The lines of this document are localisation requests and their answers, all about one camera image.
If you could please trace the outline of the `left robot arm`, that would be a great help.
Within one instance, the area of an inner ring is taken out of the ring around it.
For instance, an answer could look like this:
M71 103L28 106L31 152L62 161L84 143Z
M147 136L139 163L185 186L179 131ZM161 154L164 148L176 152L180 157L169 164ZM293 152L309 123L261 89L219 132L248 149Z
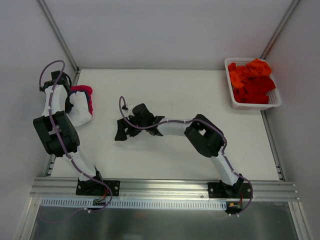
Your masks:
M76 194L80 196L106 196L101 173L80 150L80 138L69 114L75 109L71 103L71 85L68 75L53 71L51 80L40 86L45 93L45 106L33 126L45 151L66 161L78 174Z

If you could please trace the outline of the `white t-shirt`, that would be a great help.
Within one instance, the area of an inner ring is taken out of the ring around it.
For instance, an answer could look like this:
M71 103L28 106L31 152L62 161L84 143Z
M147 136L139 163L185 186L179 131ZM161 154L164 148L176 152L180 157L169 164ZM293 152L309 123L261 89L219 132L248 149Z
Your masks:
M85 92L77 91L70 95L70 103L73 107L68 117L74 127L80 127L92 120L89 111L89 103Z

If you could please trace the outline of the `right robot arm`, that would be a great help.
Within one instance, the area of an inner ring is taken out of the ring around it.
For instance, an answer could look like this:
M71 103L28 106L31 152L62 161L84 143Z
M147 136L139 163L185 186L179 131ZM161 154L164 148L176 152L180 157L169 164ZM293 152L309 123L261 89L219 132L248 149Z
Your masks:
M120 107L122 118L117 120L115 141L126 141L142 131L159 137L186 137L201 156L211 160L219 172L220 181L213 191L229 198L240 196L245 179L233 168L225 154L227 140L224 134L204 115L197 114L189 120L170 119L153 115L144 103L135 106L126 116L124 110L127 109L127 105Z

